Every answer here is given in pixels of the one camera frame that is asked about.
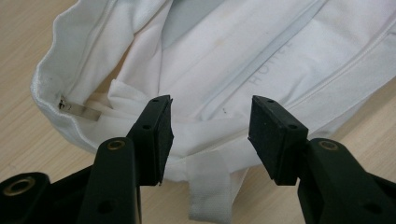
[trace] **zipper pull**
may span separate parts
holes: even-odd
[[[76,115],[84,119],[90,119],[94,121],[99,120],[102,114],[102,112],[92,108],[88,108],[85,105],[78,105],[75,103],[67,102],[64,97],[61,97],[61,102],[58,104],[58,107],[61,111],[65,113]]]

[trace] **light wood surface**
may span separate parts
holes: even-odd
[[[93,162],[94,155],[51,127],[30,93],[35,67],[51,45],[53,20],[74,3],[0,1],[0,181],[38,171],[53,182]],[[396,79],[332,138],[368,172],[396,182]],[[187,183],[142,188],[142,205],[144,223],[198,223],[188,220]],[[233,223],[304,223],[296,188],[277,187],[262,166],[251,168],[233,204]]]

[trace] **wooden floor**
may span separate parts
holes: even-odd
[[[0,1],[0,181],[33,171],[56,181],[93,162],[94,155],[51,127],[30,93],[35,67],[51,45],[52,22],[74,2]],[[396,79],[332,138],[368,172],[396,182]],[[188,220],[187,183],[143,188],[142,205],[144,223],[197,223]],[[233,204],[233,223],[304,223],[296,188],[277,187],[262,166],[251,168]]]

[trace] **white cloth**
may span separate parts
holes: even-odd
[[[231,222],[246,169],[252,95],[329,136],[395,77],[391,0],[80,0],[54,22],[32,94],[54,127],[94,152],[170,94],[175,141],[165,178],[189,181],[191,218]],[[98,86],[126,55],[106,92]],[[102,112],[60,112],[67,101]]]

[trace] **white fabric bag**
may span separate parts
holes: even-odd
[[[247,140],[251,96],[280,102],[310,137],[329,136],[395,77],[395,22],[391,0],[80,0],[54,22],[32,94],[92,152],[170,94],[165,178],[189,181],[191,218],[230,223],[246,169],[260,163]]]

